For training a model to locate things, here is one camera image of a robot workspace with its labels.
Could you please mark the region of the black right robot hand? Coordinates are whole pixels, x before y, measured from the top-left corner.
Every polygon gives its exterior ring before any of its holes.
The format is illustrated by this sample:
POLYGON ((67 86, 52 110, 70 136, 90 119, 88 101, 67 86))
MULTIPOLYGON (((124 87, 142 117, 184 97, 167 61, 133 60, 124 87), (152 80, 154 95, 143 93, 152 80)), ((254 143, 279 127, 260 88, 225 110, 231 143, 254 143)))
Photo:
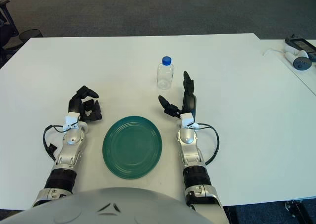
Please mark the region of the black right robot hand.
POLYGON ((194 81, 190 78, 187 71, 183 73, 183 86, 184 86, 184 97, 182 109, 178 109, 177 106, 170 104, 163 96, 159 95, 158 100, 161 106, 164 108, 164 113, 180 118, 181 114, 192 113, 193 118, 196 116, 197 98, 194 95, 194 81))

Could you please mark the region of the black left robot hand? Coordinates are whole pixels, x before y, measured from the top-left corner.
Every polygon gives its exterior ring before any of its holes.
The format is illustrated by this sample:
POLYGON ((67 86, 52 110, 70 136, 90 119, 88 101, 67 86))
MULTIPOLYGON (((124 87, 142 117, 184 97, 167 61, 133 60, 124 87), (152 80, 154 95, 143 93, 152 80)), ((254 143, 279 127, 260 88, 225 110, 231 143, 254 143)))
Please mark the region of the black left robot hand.
POLYGON ((87 86, 82 86, 70 99, 68 112, 79 113, 79 121, 86 123, 101 120, 102 114, 98 98, 99 95, 95 91, 87 86))

